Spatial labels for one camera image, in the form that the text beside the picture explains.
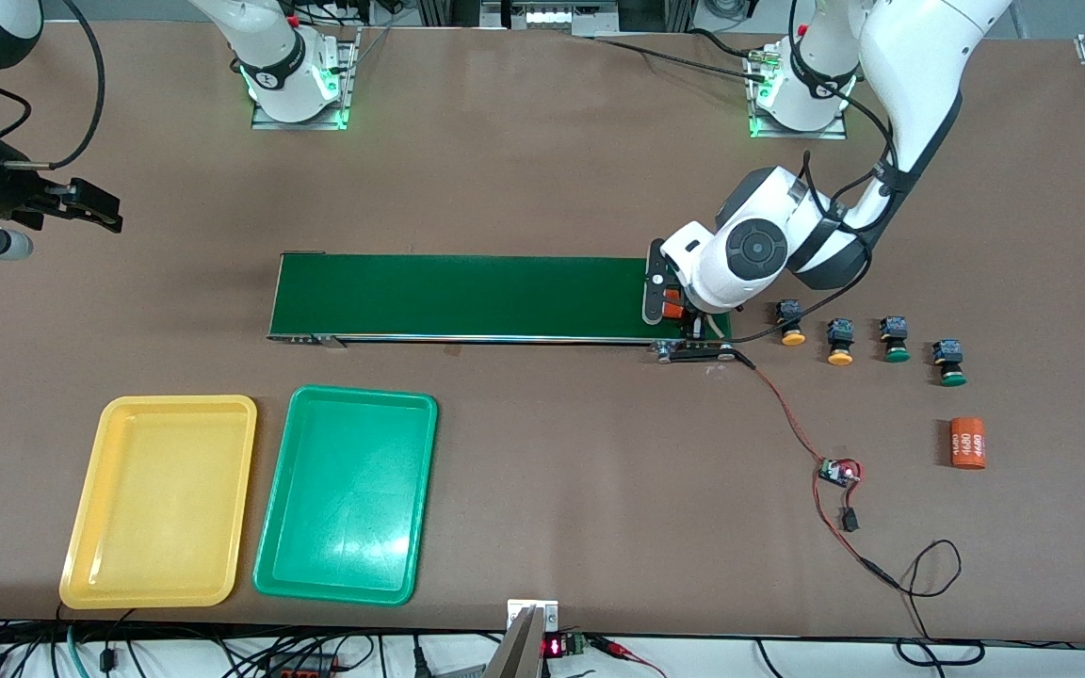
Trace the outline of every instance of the orange cylinder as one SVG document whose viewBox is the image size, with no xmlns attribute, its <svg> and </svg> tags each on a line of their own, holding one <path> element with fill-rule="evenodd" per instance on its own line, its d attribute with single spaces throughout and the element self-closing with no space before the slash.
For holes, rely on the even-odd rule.
<svg viewBox="0 0 1085 678">
<path fill-rule="evenodd" d="M 986 468 L 986 425 L 976 417 L 958 417 L 948 425 L 953 468 Z"/>
</svg>

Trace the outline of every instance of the green tray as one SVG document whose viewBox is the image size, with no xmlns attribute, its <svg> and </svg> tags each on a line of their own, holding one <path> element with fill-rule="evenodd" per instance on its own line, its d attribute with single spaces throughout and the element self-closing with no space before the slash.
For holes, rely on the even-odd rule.
<svg viewBox="0 0 1085 678">
<path fill-rule="evenodd" d="M 271 340 L 636 344 L 679 340 L 642 321 L 646 259 L 465 254 L 283 255 Z M 727 314 L 716 317 L 729 336 Z"/>
<path fill-rule="evenodd" d="M 254 587 L 266 596 L 399 605 L 418 578 L 438 404 L 391 391 L 292 396 Z"/>
</svg>

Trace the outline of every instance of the teal cable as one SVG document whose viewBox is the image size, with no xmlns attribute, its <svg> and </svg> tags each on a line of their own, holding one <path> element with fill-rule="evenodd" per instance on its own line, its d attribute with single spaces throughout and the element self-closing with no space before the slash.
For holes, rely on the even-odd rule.
<svg viewBox="0 0 1085 678">
<path fill-rule="evenodd" d="M 69 648 L 69 657 L 74 661 L 74 668 L 78 669 L 79 677 L 90 678 L 90 674 L 87 674 L 87 667 L 82 666 L 82 657 L 78 656 L 78 647 L 74 644 L 73 624 L 68 628 L 65 628 L 65 644 Z"/>
</svg>

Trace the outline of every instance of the brown table surface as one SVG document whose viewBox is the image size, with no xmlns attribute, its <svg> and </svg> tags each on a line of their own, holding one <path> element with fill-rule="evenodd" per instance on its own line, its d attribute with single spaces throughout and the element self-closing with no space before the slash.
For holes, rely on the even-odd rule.
<svg viewBox="0 0 1085 678">
<path fill-rule="evenodd" d="M 0 617 L 51 617 L 108 400 L 245 394 L 261 413 L 235 591 L 139 617 L 495 628 L 507 598 L 554 597 L 561 623 L 593 630 L 914 634 L 899 596 L 819 524 L 813 462 L 741 366 L 264 338 L 284 250 L 641 257 L 652 238 L 710 223 L 744 172 L 796 167 L 806 146 L 749 139 L 740 82 L 550 31 L 395 30 L 362 64 L 348 132 L 251 132 L 214 27 L 98 30 L 106 112 L 69 170 L 120 195 L 125 232 L 52 219 L 29 260 L 0 263 Z M 731 65 L 693 36 L 644 40 Z M 33 158 L 81 137 L 93 69 L 76 26 L 48 26 L 0 82 L 35 103 L 12 137 Z M 805 345 L 748 351 L 819 449 L 866 464 L 863 553 L 901 574 L 933 538 L 960 547 L 956 587 L 921 604 L 933 634 L 1083 640 L 1085 66 L 1068 42 L 991 41 L 963 90 L 873 273 L 805 323 Z M 0 125 L 12 115 L 0 103 Z M 834 188 L 879 140 L 856 117 L 852 140 L 810 146 Z M 762 300 L 783 296 L 818 293 L 787 276 Z M 879 357 L 875 325 L 891 314 L 910 322 L 907 364 Z M 860 329 L 848 368 L 824 360 L 832 317 Z M 765 304 L 737 318 L 765 322 Z M 943 336 L 965 343 L 963 389 L 940 387 L 926 359 Z M 418 589 L 401 609 L 251 584 L 289 396 L 310 382 L 438 398 Z M 986 421 L 986 471 L 946 466 L 960 415 Z M 933 560 L 927 583 L 950 566 Z"/>
</svg>

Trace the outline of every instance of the yellow tray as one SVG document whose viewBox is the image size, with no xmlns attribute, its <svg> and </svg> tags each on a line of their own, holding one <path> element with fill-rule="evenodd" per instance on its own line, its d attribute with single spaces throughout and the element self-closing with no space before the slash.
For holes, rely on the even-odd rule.
<svg viewBox="0 0 1085 678">
<path fill-rule="evenodd" d="M 237 576 L 258 409 L 125 396 L 103 409 L 61 574 L 75 610 L 203 606 Z"/>
</svg>

